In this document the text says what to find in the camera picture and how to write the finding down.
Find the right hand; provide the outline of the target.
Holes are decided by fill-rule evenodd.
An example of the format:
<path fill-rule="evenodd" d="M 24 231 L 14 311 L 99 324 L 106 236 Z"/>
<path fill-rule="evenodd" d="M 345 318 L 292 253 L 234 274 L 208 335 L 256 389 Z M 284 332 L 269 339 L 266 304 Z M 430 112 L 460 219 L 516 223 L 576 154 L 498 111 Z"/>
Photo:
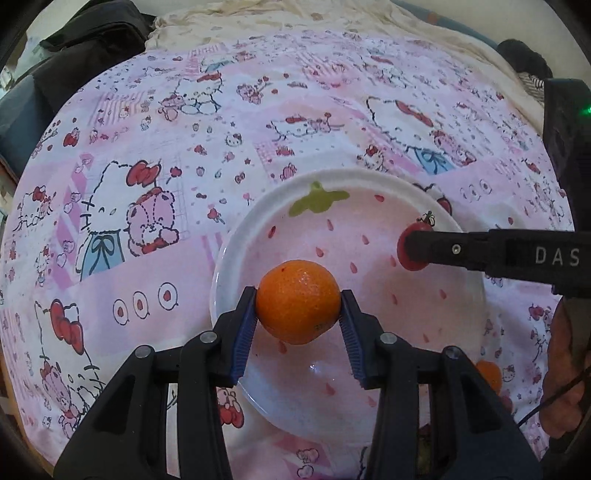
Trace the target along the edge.
<path fill-rule="evenodd" d="M 564 302 L 560 301 L 551 323 L 548 345 L 548 371 L 543 381 L 543 399 L 555 395 L 583 370 L 571 354 L 572 328 Z M 583 418 L 579 402 L 585 393 L 583 382 L 564 393 L 540 413 L 543 430 L 554 439 L 576 430 Z"/>

